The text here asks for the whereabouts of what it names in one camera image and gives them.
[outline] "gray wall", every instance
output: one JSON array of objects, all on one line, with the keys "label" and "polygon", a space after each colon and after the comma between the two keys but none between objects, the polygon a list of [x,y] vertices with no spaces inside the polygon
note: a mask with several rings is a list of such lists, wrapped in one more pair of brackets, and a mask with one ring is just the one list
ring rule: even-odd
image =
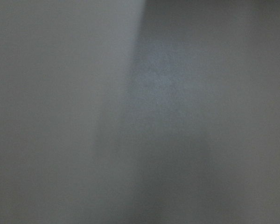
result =
[{"label": "gray wall", "polygon": [[280,1],[148,0],[130,223],[280,223]]},{"label": "gray wall", "polygon": [[0,1],[0,223],[280,223],[280,1],[143,3]]},{"label": "gray wall", "polygon": [[127,181],[96,148],[116,139],[142,7],[0,0],[0,224],[121,223]]}]

